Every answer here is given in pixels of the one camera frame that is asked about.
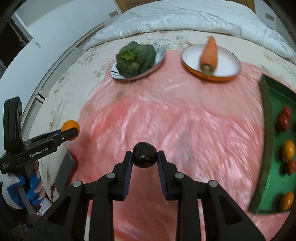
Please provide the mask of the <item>blue white gloved hand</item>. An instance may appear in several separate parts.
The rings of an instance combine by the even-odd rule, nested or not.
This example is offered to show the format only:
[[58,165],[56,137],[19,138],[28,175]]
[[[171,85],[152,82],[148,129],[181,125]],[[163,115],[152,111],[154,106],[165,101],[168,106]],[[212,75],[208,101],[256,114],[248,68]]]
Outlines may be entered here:
[[21,175],[3,175],[1,194],[6,204],[13,209],[22,209],[29,202],[39,206],[45,197],[45,190],[39,171],[33,171],[29,177],[29,190],[25,191],[25,178]]

